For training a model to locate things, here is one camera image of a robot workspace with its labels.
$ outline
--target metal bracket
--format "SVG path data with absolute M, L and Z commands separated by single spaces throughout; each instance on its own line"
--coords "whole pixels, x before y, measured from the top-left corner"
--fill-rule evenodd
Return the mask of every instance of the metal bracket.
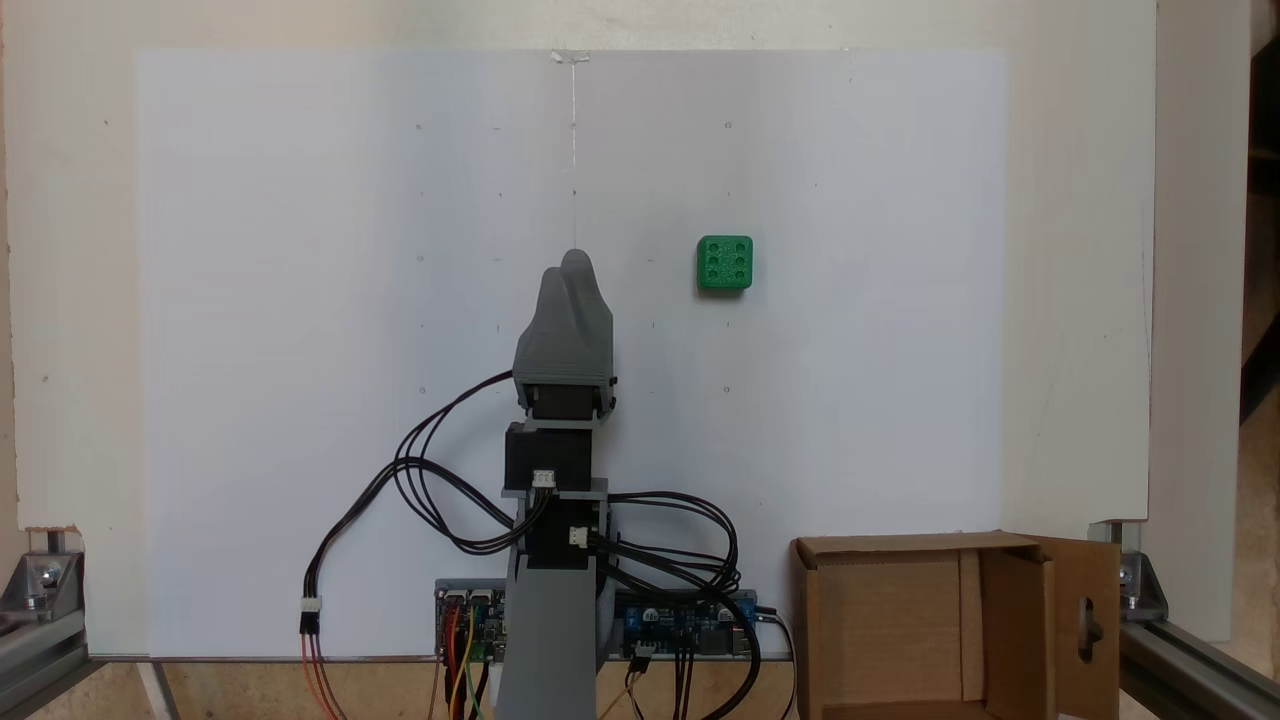
M 84 555 L 28 552 L 0 594 L 0 719 L 26 717 L 101 664 L 90 662 L 81 592 Z

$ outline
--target white paper backdrop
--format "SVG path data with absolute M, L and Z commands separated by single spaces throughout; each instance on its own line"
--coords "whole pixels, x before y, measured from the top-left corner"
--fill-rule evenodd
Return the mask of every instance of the white paper backdrop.
M 724 507 L 764 602 L 797 534 L 995 527 L 1005 127 L 984 53 L 141 54 L 152 656 L 294 655 L 320 538 L 575 242 L 621 378 L 596 473 Z M 740 299 L 694 290 L 708 233 L 755 238 Z M 433 455 L 497 496 L 517 416 L 479 396 Z M 434 579 L 504 562 L 385 491 L 324 565 L 326 653 L 429 653 Z

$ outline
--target green dice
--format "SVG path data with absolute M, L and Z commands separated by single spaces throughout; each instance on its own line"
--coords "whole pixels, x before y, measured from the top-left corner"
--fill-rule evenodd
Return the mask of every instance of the green dice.
M 698 287 L 703 290 L 746 290 L 751 265 L 751 238 L 745 234 L 709 234 L 698 241 Z

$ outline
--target wire connector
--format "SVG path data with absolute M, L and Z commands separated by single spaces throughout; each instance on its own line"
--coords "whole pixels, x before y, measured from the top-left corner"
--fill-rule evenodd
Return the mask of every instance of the wire connector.
M 534 488 L 554 488 L 556 470 L 534 470 L 534 482 L 530 484 Z
M 631 673 L 641 675 L 648 673 L 649 662 L 653 660 L 655 650 L 658 648 L 653 643 L 636 643 L 635 655 L 631 656 L 631 665 L 627 666 L 627 675 Z
M 302 598 L 302 618 L 298 619 L 298 633 L 303 635 L 320 634 L 320 597 Z

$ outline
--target yellow wire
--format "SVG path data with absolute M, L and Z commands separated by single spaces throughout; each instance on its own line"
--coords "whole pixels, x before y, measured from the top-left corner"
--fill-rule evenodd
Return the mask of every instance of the yellow wire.
M 609 706 L 604 708 L 604 712 L 600 714 L 600 720 L 604 720 L 604 716 L 608 715 L 611 710 L 613 710 L 613 706 L 617 705 L 618 701 L 622 700 L 622 697 L 627 694 L 627 691 L 630 691 L 631 688 L 634 688 L 635 684 L 636 684 L 636 682 L 639 682 L 640 678 L 643 678 L 643 676 L 644 675 L 636 675 L 635 678 L 631 679 L 630 683 L 626 684 L 626 687 L 622 688 L 622 692 L 620 692 L 617 694 L 617 697 L 613 698 L 613 702 L 611 702 Z
M 453 701 L 458 697 L 458 688 L 462 687 L 462 676 L 466 675 L 463 671 L 467 664 L 471 662 L 471 641 L 476 637 L 476 609 L 471 606 L 471 616 L 467 619 L 467 650 L 462 651 L 462 666 L 457 670 L 457 676 L 453 678 L 453 692 L 449 693 L 449 720 L 453 720 Z

